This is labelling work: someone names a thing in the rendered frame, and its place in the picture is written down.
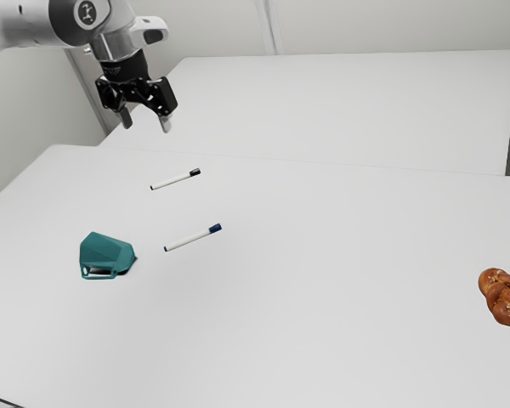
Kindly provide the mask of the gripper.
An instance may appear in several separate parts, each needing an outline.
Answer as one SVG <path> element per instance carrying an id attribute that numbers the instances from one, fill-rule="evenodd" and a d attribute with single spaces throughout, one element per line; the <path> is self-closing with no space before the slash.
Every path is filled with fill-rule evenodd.
<path id="1" fill-rule="evenodd" d="M 133 125 L 127 103 L 136 103 L 145 105 L 158 116 L 164 133 L 171 131 L 171 117 L 178 101 L 166 77 L 150 77 L 142 50 L 121 61 L 101 62 L 100 66 L 103 75 L 95 84 L 101 104 L 106 109 L 117 111 L 125 129 Z"/>

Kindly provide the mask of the teal faceted mug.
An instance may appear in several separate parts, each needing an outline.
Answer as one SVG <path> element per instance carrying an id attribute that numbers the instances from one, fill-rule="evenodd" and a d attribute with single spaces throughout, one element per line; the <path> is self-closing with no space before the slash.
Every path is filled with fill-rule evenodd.
<path id="1" fill-rule="evenodd" d="M 80 243 L 79 265 L 85 280 L 112 280 L 125 275 L 136 259 L 131 244 L 94 231 Z"/>

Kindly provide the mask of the white marker with black cap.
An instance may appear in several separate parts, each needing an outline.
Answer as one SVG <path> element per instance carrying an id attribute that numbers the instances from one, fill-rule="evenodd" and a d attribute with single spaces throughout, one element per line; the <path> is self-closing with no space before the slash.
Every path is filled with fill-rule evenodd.
<path id="1" fill-rule="evenodd" d="M 150 190 L 159 190 L 159 189 L 161 189 L 163 187 L 169 186 L 171 184 L 175 184 L 177 182 L 180 182 L 180 181 L 183 181 L 183 180 L 186 180 L 186 179 L 193 178 L 193 177 L 195 177 L 197 175 L 200 175 L 200 174 L 201 174 L 201 169 L 200 168 L 195 168 L 193 170 L 190 170 L 187 173 L 182 173 L 182 174 L 176 175 L 176 176 L 174 176 L 172 178 L 169 178 L 169 179 L 162 180 L 160 182 L 151 184 L 150 185 Z"/>

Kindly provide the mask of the white marker with blue cap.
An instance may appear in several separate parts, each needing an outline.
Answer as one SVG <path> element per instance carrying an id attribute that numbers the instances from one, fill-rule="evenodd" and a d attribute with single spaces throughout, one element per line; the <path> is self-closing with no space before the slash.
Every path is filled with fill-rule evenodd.
<path id="1" fill-rule="evenodd" d="M 219 232 L 220 230 L 222 229 L 222 225 L 221 224 L 215 224 L 215 225 L 212 225 L 210 227 L 208 227 L 207 229 L 204 229 L 204 230 L 201 230 L 197 233 L 194 233 L 192 235 L 189 235 L 189 236 L 186 236 L 185 238 L 182 238 L 182 239 L 179 239 L 179 240 L 176 240 L 174 242 L 171 242 L 171 243 L 168 243 L 167 245 L 165 245 L 163 247 L 163 250 L 165 252 L 171 252 L 177 248 L 180 248 L 180 247 L 183 247 L 187 244 L 190 244 L 191 242 L 194 242 L 194 241 L 198 241 L 206 236 L 209 236 L 209 235 L 212 235 L 216 232 Z"/>

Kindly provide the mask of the brown braided pretzel bread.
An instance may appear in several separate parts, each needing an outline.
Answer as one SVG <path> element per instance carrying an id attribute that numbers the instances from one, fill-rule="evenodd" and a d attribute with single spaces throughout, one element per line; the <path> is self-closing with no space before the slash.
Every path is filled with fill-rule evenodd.
<path id="1" fill-rule="evenodd" d="M 478 286 L 494 319 L 510 326 L 510 274 L 503 269 L 485 269 L 479 275 Z"/>

